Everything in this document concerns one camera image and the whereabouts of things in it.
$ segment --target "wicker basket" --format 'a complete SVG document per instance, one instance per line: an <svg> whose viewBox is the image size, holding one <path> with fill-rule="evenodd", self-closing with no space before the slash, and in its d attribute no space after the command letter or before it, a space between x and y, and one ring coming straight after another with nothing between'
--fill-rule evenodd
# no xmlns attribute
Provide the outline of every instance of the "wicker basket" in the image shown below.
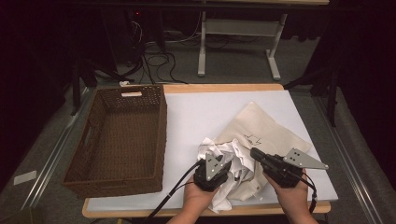
<svg viewBox="0 0 396 224"><path fill-rule="evenodd" d="M64 186L80 198L161 191L166 107L163 86L97 90Z"/></svg>

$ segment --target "white cloth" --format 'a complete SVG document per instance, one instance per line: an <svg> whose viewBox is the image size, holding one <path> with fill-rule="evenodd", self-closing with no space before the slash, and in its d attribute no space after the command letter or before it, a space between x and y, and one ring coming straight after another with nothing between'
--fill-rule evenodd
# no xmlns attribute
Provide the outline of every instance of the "white cloth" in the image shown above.
<svg viewBox="0 0 396 224"><path fill-rule="evenodd" d="M227 181L209 206L212 211L231 210L229 199L244 201L268 182L260 164L250 157L252 147L285 156L293 147L306 152L312 145L277 124L254 102L247 104L213 141L206 138L199 146L198 159L211 153L215 157L224 155L226 162L232 161Z"/></svg>

